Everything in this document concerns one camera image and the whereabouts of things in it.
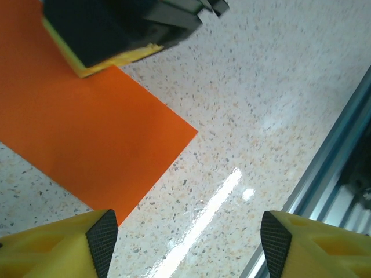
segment speckled floor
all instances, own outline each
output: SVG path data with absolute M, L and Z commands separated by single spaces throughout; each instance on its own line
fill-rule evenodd
M 123 69 L 199 134 L 120 227 L 110 277 L 238 277 L 371 64 L 370 1 L 229 4 Z M 86 210 L 0 145 L 0 236 Z

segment orange sheet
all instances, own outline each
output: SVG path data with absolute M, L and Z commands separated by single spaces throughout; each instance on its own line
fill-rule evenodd
M 77 78 L 39 2 L 0 1 L 0 141 L 121 223 L 196 130 L 118 68 Z

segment yellow 3d-printed part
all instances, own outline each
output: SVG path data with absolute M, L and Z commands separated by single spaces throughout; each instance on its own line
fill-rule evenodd
M 107 277 L 116 239 L 113 210 L 0 238 L 0 278 Z
M 370 278 L 371 238 L 282 211 L 266 211 L 261 242 L 271 278 Z
M 147 47 L 141 47 L 135 50 L 123 52 L 106 61 L 94 65 L 93 67 L 86 68 L 45 17 L 42 19 L 42 23 L 59 48 L 59 51 L 61 51 L 65 60 L 81 78 L 95 74 L 96 72 L 104 70 L 112 65 L 122 66 L 135 62 L 163 49 L 163 46 L 149 44 Z

